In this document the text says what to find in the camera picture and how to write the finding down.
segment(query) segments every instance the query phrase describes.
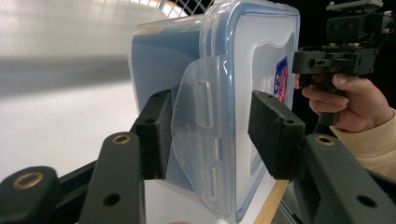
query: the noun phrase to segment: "red and blue label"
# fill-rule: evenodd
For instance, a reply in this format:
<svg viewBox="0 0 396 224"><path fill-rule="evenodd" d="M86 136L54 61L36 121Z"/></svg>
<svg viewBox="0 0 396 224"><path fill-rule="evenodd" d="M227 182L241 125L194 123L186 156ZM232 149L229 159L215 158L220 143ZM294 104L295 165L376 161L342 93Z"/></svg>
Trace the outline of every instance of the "red and blue label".
<svg viewBox="0 0 396 224"><path fill-rule="evenodd" d="M276 65L274 96L282 103L286 99L286 80L288 77L288 59L285 57Z"/></svg>

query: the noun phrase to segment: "sleeve cuff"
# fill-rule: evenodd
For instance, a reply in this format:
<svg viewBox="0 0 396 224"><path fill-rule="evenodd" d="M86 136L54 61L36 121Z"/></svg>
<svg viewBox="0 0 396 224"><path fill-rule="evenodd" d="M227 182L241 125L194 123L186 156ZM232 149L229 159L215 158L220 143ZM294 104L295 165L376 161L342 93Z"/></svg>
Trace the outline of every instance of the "sleeve cuff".
<svg viewBox="0 0 396 224"><path fill-rule="evenodd" d="M331 127L356 158L372 158L396 150L396 110L393 119L376 128L361 133L345 133Z"/></svg>

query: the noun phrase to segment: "human hand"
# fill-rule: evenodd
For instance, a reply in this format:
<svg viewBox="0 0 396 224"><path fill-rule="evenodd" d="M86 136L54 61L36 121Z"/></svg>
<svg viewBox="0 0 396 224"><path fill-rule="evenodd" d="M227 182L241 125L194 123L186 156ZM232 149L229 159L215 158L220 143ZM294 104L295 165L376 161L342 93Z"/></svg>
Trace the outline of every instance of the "human hand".
<svg viewBox="0 0 396 224"><path fill-rule="evenodd" d="M345 91L345 96L329 94L318 83L303 88L303 96L309 99L309 106L316 112L340 112L336 128L349 133L359 133L380 126L394 116L382 92L368 79L335 75L334 86Z"/></svg>

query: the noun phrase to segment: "sleeve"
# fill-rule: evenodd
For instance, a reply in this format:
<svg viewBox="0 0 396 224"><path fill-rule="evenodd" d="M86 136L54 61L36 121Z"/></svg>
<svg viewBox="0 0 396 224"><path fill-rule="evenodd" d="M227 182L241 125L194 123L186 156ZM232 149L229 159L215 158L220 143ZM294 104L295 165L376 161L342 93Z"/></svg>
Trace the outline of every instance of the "sleeve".
<svg viewBox="0 0 396 224"><path fill-rule="evenodd" d="M387 123L361 133L345 133L331 127L366 169L396 180L396 110Z"/></svg>

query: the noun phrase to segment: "storage box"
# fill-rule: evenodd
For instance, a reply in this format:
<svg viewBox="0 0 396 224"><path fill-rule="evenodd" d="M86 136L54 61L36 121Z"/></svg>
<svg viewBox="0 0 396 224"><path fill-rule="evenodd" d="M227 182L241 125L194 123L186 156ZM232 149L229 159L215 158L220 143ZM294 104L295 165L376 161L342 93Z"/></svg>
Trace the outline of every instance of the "storage box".
<svg viewBox="0 0 396 224"><path fill-rule="evenodd" d="M299 24L293 7L225 1L205 15L141 25L131 41L138 107L172 90L177 161L204 206L231 223L266 171L248 137L251 93L272 93L291 108Z"/></svg>

